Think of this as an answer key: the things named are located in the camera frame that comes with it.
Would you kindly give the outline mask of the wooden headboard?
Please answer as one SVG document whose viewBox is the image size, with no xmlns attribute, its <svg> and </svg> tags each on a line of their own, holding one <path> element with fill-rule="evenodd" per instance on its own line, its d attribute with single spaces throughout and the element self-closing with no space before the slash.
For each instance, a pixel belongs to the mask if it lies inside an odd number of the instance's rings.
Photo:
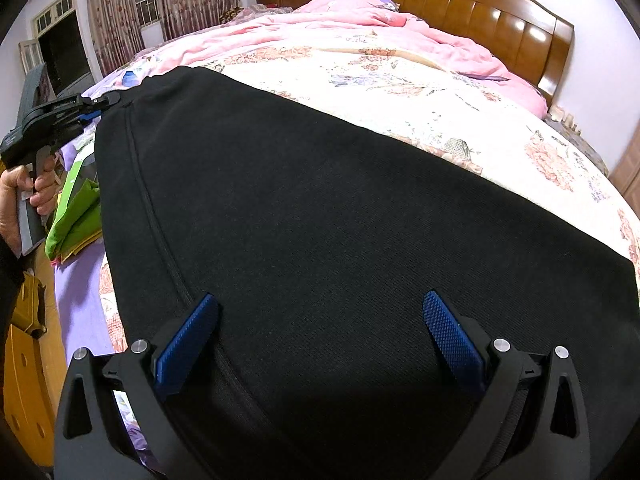
<svg viewBox="0 0 640 480">
<path fill-rule="evenodd" d="M 554 102 L 574 26 L 536 0 L 392 0 L 402 12 L 488 49 L 511 73 Z"/>
</svg>

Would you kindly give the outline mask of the black pants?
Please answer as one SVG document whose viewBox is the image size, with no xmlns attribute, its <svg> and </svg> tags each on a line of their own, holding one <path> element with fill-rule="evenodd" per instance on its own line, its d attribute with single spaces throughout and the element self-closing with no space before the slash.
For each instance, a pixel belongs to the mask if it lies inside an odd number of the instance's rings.
<svg viewBox="0 0 640 480">
<path fill-rule="evenodd" d="M 639 418 L 632 263 L 525 198 L 206 70 L 119 92 L 96 128 L 129 339 L 205 295 L 218 327 L 168 415 L 217 479 L 424 478 L 470 421 L 422 318 L 570 352 L 598 474 Z"/>
</svg>

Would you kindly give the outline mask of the yellow wooden cabinet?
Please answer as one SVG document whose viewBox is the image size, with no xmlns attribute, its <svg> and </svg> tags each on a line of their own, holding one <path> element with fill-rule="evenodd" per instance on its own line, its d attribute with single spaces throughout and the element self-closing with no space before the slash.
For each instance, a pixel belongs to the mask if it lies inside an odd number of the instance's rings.
<svg viewBox="0 0 640 480">
<path fill-rule="evenodd" d="M 4 361 L 3 417 L 38 466 L 53 465 L 55 415 L 66 373 L 65 352 L 54 296 L 53 268 L 42 249 L 32 254 L 30 267 L 41 284 L 34 288 L 46 328 L 35 338 L 13 326 Z"/>
</svg>

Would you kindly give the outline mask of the cluttered right nightstand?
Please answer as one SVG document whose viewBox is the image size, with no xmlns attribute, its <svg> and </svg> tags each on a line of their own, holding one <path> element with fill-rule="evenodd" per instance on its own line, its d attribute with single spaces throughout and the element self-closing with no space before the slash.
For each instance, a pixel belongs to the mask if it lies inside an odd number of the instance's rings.
<svg viewBox="0 0 640 480">
<path fill-rule="evenodd" d="M 582 130 L 580 130 L 574 123 L 574 118 L 571 114 L 566 114 L 561 107 L 553 104 L 549 108 L 544 122 L 551 127 L 554 131 L 559 133 L 570 144 L 573 144 L 578 151 L 582 152 L 586 159 L 596 166 L 605 177 L 610 175 L 608 166 L 600 154 L 582 137 Z"/>
</svg>

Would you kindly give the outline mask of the pink quilt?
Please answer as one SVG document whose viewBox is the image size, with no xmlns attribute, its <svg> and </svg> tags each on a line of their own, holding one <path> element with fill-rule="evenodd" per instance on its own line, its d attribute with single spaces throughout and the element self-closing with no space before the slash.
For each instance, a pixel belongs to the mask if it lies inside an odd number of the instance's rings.
<svg viewBox="0 0 640 480">
<path fill-rule="evenodd" d="M 411 13 L 393 10 L 383 0 L 311 0 L 293 12 L 255 14 L 244 21 L 235 18 L 157 48 L 150 73 L 160 75 L 225 53 L 284 42 L 379 58 L 399 56 L 476 79 L 484 91 L 513 101 L 538 118 L 548 112 L 541 92 L 510 72 L 488 49 Z"/>
</svg>

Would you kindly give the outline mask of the green folded cloth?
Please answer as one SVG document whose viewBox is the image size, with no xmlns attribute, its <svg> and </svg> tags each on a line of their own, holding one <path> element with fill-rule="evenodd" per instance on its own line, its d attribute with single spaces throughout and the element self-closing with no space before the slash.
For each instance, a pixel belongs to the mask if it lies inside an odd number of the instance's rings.
<svg viewBox="0 0 640 480">
<path fill-rule="evenodd" d="M 77 256 L 102 235 L 101 201 L 96 158 L 78 154 L 58 196 L 44 253 L 53 264 Z"/>
</svg>

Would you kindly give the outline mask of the light wooden wardrobe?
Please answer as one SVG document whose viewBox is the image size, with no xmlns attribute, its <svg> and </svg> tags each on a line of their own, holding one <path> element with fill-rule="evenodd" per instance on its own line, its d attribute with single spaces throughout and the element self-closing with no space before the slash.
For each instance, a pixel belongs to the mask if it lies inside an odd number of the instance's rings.
<svg viewBox="0 0 640 480">
<path fill-rule="evenodd" d="M 639 213 L 639 162 L 640 131 L 639 128 L 636 128 L 624 154 L 608 177 L 614 188 L 620 192 L 620 195 L 636 214 Z"/>
</svg>

